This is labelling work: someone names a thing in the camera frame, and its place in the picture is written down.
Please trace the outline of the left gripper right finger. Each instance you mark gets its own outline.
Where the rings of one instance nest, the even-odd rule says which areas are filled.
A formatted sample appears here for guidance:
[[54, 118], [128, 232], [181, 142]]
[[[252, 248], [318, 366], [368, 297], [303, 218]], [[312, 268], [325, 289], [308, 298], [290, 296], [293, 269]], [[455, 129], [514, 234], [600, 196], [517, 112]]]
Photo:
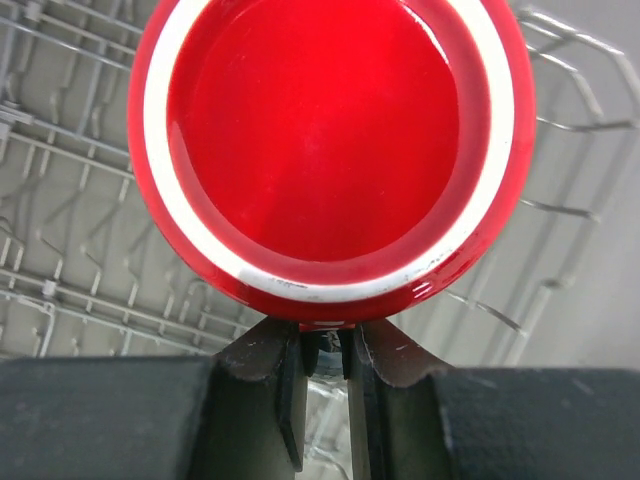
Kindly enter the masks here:
[[639, 374], [461, 368], [386, 320], [342, 334], [357, 479], [635, 479]]

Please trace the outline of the red mug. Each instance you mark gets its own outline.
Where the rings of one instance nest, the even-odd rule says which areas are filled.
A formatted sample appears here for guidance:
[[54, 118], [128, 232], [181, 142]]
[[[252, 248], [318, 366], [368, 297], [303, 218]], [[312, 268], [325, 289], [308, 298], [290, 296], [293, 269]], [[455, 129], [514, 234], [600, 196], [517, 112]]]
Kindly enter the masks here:
[[140, 195], [197, 275], [341, 328], [436, 295], [497, 239], [535, 85], [505, 1], [161, 1], [127, 134]]

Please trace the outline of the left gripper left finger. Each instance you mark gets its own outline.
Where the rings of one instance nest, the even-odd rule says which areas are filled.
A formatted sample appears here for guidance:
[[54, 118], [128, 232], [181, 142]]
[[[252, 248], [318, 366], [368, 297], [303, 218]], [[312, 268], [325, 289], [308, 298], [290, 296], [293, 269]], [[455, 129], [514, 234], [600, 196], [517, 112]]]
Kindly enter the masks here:
[[5, 479], [291, 479], [306, 410], [298, 328], [266, 319], [213, 356], [1, 365]]

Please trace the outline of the clear plastic cup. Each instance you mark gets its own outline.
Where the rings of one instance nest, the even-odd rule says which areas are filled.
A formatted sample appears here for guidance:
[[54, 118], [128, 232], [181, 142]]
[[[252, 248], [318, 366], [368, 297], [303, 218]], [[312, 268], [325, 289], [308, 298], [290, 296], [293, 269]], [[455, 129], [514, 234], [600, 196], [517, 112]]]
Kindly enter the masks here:
[[336, 330], [321, 331], [315, 373], [309, 384], [311, 412], [307, 414], [306, 452], [339, 450], [346, 435], [346, 380]]

